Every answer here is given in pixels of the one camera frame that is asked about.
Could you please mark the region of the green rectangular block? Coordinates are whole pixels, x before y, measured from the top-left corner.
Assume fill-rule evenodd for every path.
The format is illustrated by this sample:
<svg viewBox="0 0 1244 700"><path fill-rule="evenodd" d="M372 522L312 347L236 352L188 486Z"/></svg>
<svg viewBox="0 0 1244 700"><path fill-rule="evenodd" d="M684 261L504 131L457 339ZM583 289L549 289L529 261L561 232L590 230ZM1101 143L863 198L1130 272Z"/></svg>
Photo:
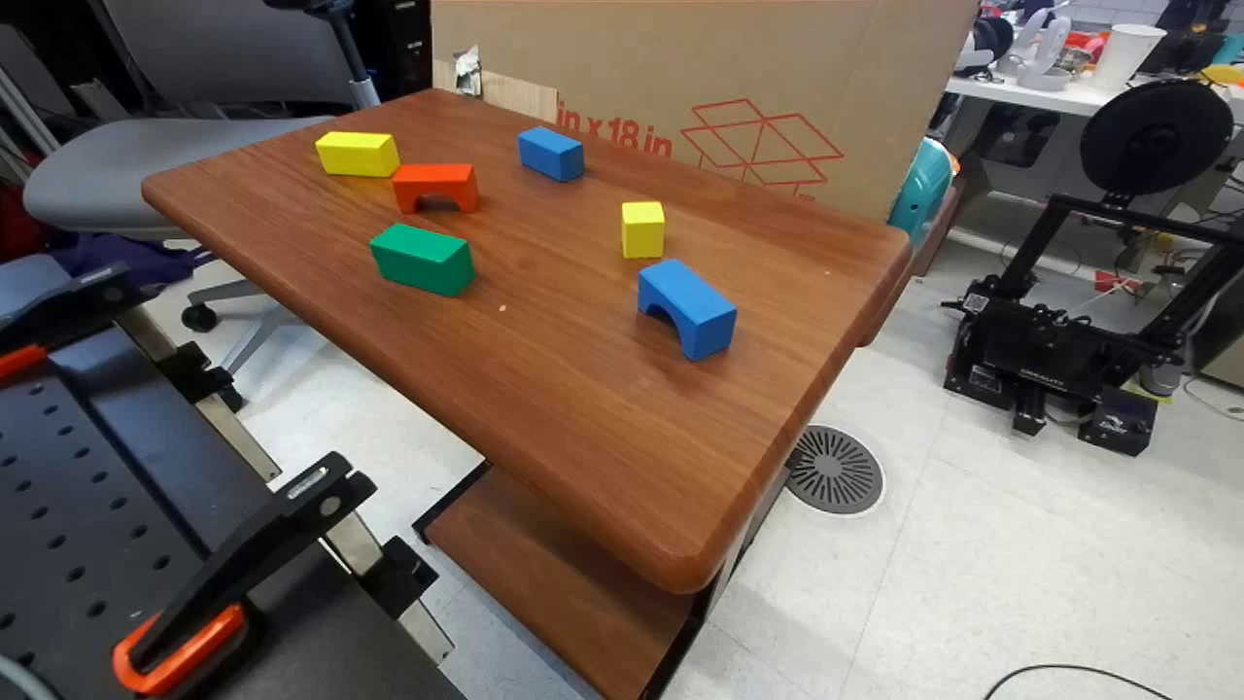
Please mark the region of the green rectangular block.
<svg viewBox="0 0 1244 700"><path fill-rule="evenodd" d="M386 280L415 290L463 294L473 283L465 238L398 221L369 241L369 251Z"/></svg>

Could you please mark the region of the blue arch block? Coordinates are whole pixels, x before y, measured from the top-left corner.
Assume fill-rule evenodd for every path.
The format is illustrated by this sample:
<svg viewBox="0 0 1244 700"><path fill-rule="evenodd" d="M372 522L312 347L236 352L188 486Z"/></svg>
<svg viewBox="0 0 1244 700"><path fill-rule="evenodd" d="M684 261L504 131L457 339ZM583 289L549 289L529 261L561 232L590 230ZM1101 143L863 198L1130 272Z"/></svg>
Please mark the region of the blue arch block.
<svg viewBox="0 0 1244 700"><path fill-rule="evenodd" d="M639 272L639 309L666 313L687 363L726 352L740 324L740 307L676 258Z"/></svg>

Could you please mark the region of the small yellow cube block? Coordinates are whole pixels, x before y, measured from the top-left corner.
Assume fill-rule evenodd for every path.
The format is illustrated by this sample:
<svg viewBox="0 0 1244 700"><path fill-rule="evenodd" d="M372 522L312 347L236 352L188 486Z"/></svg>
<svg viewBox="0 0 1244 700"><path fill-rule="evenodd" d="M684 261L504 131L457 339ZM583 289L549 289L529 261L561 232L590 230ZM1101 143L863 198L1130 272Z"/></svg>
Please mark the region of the small yellow cube block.
<svg viewBox="0 0 1244 700"><path fill-rule="evenodd" d="M623 204L623 258L651 261L666 251L666 204L661 203L627 203Z"/></svg>

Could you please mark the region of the small blue block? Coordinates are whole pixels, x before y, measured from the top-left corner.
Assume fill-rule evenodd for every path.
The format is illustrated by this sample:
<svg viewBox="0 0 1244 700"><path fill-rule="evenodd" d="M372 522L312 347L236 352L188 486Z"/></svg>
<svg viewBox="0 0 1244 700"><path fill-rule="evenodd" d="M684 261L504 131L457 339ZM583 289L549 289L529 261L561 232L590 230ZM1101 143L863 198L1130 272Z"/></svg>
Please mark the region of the small blue block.
<svg viewBox="0 0 1244 700"><path fill-rule="evenodd" d="M522 162L544 180L570 184L583 176L583 143L564 131L526 128L516 151Z"/></svg>

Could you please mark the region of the orange arch block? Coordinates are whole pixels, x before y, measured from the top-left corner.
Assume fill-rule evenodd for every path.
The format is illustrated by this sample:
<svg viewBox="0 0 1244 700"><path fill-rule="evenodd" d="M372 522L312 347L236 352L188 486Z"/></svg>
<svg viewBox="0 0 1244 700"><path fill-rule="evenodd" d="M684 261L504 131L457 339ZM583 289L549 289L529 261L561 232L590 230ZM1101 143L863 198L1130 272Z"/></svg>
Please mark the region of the orange arch block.
<svg viewBox="0 0 1244 700"><path fill-rule="evenodd" d="M454 211L470 212L479 204L479 180L470 162L400 162L394 171L394 194L400 211L452 203Z"/></svg>

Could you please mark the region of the yellow rectangular block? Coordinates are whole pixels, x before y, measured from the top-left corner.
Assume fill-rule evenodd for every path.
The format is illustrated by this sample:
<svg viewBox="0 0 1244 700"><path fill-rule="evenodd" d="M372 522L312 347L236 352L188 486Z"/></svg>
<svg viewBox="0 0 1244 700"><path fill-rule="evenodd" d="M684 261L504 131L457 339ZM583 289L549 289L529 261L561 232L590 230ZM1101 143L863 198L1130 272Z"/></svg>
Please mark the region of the yellow rectangular block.
<svg viewBox="0 0 1244 700"><path fill-rule="evenodd" d="M324 131L315 154L327 176L389 180L400 168L389 131Z"/></svg>

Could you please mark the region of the round floor drain cover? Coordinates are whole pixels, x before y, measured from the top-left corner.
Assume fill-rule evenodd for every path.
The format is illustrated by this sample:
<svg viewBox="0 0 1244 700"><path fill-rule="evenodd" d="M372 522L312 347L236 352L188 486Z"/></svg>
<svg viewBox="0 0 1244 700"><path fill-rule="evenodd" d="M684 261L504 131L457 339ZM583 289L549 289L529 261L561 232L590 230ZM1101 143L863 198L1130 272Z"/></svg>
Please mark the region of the round floor drain cover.
<svg viewBox="0 0 1244 700"><path fill-rule="evenodd" d="M863 512L881 499L881 466L855 434L811 423L787 457L787 486L822 512Z"/></svg>

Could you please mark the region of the wooden table lower shelf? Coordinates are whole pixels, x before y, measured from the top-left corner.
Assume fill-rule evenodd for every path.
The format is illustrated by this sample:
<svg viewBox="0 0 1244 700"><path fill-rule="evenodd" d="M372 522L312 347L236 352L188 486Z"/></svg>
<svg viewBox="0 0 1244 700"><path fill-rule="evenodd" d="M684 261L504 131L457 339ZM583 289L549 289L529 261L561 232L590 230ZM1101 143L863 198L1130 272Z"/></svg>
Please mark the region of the wooden table lower shelf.
<svg viewBox="0 0 1244 700"><path fill-rule="evenodd" d="M706 596L669 596L496 466L479 466L413 530L452 556L603 700L657 700Z"/></svg>

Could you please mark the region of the large cardboard box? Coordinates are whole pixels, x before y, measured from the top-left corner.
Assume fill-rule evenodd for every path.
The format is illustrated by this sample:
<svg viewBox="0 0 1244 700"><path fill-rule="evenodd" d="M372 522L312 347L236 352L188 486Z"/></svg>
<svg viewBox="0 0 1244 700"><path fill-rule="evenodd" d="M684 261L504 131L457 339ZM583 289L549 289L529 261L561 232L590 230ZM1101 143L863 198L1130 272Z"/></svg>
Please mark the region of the large cardboard box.
<svg viewBox="0 0 1244 700"><path fill-rule="evenodd" d="M977 0L432 0L489 98L881 221Z"/></svg>

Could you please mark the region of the teal plastic object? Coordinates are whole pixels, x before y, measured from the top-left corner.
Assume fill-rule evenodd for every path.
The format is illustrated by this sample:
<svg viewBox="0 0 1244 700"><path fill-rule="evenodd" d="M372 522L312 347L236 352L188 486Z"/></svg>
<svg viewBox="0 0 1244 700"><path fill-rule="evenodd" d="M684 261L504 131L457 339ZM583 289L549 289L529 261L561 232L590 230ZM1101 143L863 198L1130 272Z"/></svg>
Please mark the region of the teal plastic object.
<svg viewBox="0 0 1244 700"><path fill-rule="evenodd" d="M960 158L942 138L925 136L890 204L890 224L921 246L956 176Z"/></svg>

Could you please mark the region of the black orange clamp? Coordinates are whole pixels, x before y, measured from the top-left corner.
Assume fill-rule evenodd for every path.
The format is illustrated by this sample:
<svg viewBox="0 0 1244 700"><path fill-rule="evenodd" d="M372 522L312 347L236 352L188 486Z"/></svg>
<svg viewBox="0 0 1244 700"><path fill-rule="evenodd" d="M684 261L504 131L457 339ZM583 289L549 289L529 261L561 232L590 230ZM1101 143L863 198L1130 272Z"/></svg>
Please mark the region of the black orange clamp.
<svg viewBox="0 0 1244 700"><path fill-rule="evenodd" d="M111 678L132 697L192 688L248 633L248 591L378 493L345 455L327 451L246 518L178 596L111 646Z"/></svg>

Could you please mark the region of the grey office chair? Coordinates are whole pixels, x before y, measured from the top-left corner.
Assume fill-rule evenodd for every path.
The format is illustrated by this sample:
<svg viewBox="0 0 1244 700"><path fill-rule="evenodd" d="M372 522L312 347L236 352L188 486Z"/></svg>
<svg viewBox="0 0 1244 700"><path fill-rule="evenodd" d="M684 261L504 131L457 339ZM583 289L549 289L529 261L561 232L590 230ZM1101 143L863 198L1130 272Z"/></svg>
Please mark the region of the grey office chair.
<svg viewBox="0 0 1244 700"><path fill-rule="evenodd" d="M95 125L26 176L23 211L64 232L49 258L69 277L188 280L203 251L171 250L141 194L152 176L378 105L352 0L100 0L100 14L165 111Z"/></svg>

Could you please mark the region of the white cluttered desk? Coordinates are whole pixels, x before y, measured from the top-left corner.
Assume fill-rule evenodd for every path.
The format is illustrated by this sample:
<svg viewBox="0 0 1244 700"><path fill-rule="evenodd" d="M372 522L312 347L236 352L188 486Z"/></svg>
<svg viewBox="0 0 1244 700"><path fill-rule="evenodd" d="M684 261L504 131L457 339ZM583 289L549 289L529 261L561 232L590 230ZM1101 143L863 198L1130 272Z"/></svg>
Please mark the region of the white cluttered desk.
<svg viewBox="0 0 1244 700"><path fill-rule="evenodd" d="M1241 0L977 0L947 98L1094 111L1142 76L1205 68Z"/></svg>

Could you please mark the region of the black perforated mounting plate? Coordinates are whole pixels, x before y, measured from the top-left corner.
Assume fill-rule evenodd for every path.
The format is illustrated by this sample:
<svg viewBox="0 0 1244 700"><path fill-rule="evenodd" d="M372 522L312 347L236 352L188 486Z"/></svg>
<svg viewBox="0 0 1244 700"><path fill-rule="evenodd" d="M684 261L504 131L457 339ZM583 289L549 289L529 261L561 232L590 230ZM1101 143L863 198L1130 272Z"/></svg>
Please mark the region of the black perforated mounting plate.
<svg viewBox="0 0 1244 700"><path fill-rule="evenodd" d="M111 646L196 571L197 551L53 376L0 390L0 652L58 700L132 700Z"/></svg>

